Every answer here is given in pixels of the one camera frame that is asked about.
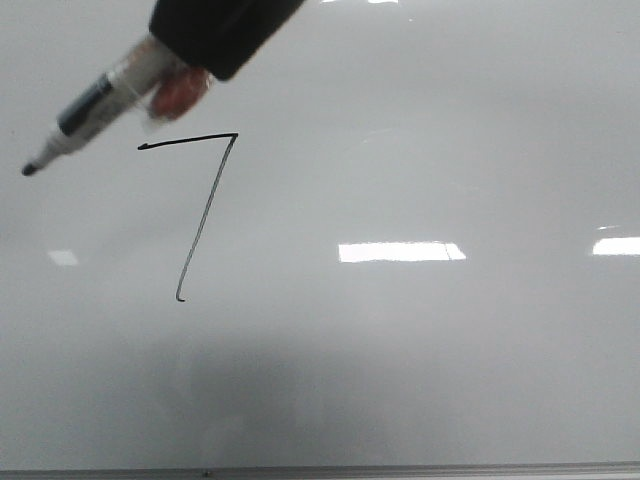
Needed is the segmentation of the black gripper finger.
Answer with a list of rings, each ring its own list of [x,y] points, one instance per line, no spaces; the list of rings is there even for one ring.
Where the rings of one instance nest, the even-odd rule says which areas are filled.
[[[180,60],[228,81],[302,6],[302,0],[161,0],[150,33]]]

